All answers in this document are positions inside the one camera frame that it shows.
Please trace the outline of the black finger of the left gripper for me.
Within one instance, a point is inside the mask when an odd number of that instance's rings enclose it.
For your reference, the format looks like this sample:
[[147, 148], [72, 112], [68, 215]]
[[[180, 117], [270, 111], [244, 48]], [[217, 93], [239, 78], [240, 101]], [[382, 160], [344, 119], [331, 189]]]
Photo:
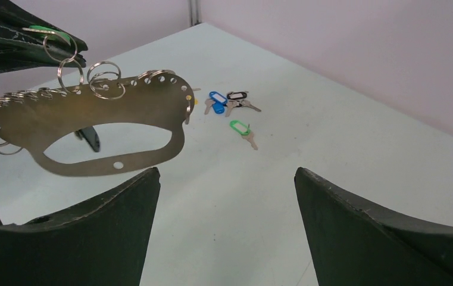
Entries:
[[0, 21], [14, 28], [42, 26], [64, 32], [64, 30], [29, 13], [11, 1], [0, 1]]

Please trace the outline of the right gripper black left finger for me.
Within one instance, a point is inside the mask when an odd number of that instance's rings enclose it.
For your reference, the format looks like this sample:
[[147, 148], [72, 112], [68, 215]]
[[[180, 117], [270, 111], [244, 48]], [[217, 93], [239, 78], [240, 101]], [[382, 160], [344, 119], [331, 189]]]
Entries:
[[160, 194], [155, 167], [23, 225], [0, 226], [0, 285], [138, 285]]

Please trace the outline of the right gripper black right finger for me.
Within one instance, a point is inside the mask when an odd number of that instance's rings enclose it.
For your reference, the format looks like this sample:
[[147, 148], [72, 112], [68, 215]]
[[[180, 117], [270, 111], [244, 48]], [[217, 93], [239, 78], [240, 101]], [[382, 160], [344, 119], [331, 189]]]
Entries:
[[393, 211], [303, 167], [294, 183], [320, 285], [453, 285], [453, 226]]

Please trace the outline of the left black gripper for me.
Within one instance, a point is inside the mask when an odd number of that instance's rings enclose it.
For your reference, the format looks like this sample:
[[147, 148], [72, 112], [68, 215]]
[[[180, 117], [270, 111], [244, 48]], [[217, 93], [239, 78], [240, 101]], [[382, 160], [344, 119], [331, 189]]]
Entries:
[[[0, 38], [0, 74], [37, 67], [56, 67], [60, 60], [69, 58], [74, 51], [86, 50], [86, 42], [73, 37], [66, 41], [49, 35], [22, 36], [17, 39]], [[79, 140], [85, 140], [93, 152], [100, 152], [99, 136], [93, 126], [74, 132]]]

